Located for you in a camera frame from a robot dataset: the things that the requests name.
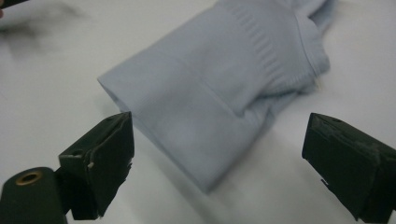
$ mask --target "dark object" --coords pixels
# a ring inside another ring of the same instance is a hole
[[[131,113],[104,119],[59,155],[53,172],[38,167],[11,177],[3,188],[0,223],[64,224],[97,219],[125,181],[134,156]]]
[[[354,218],[387,223],[396,202],[396,151],[356,128],[311,114],[303,158]]]
[[[28,0],[5,0],[4,4],[0,8],[12,7],[22,2],[27,2]]]

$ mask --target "fabric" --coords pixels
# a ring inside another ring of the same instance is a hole
[[[331,7],[301,2],[220,0],[98,80],[209,192],[276,114],[329,69],[320,31]]]

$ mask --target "white surface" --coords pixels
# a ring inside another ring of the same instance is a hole
[[[28,168],[58,168],[63,150],[119,112],[96,78],[214,4],[116,2],[53,0],[0,33],[0,183]],[[341,1],[324,37],[332,70],[321,89],[279,114],[210,195],[134,130],[132,172],[106,215],[79,222],[69,214],[69,223],[356,223],[301,158],[305,128],[318,112],[396,147],[395,11],[394,0]]]

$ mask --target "screw hole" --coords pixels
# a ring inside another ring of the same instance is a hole
[[[43,174],[39,171],[33,171],[22,175],[20,178],[16,180],[16,184],[18,186],[24,186],[35,183],[38,179],[41,178]]]

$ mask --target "white table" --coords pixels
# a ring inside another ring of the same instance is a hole
[[[96,78],[214,2],[52,0],[1,32],[0,183],[32,167],[57,169],[62,151],[119,112]],[[318,112],[396,147],[395,23],[394,0],[341,1],[324,36],[332,69],[320,90],[279,114],[211,194],[134,130],[134,165],[106,215],[69,214],[69,223],[356,223],[302,159],[305,128]]]

